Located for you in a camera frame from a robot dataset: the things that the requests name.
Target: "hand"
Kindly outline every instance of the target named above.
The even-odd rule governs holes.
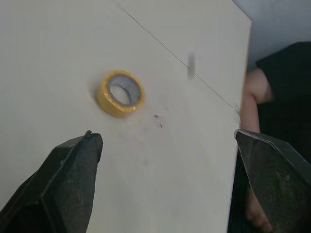
[[[252,222],[254,227],[259,228],[263,233],[272,232],[271,224],[269,223],[251,188],[248,190],[246,218]]]

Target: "gray background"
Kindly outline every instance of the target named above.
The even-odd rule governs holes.
[[[297,41],[311,41],[311,0],[233,0],[252,20],[248,70]]]

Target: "masking tape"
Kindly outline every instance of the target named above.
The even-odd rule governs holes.
[[[129,98],[129,104],[118,101],[110,91],[112,85],[123,88]],[[145,92],[140,81],[124,70],[115,70],[103,80],[97,91],[97,102],[101,109],[116,118],[124,118],[137,111],[145,101]]]

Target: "black shirt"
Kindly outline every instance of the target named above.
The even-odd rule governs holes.
[[[257,62],[275,101],[258,105],[260,132],[293,146],[311,164],[311,42]]]

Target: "white board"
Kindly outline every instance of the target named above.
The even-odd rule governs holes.
[[[146,92],[126,119],[94,101],[114,69]],[[226,231],[235,111],[118,2],[1,1],[0,109],[0,208],[55,146],[91,129],[104,149],[88,233]]]
[[[239,111],[251,21],[232,0],[129,0],[126,12]]]

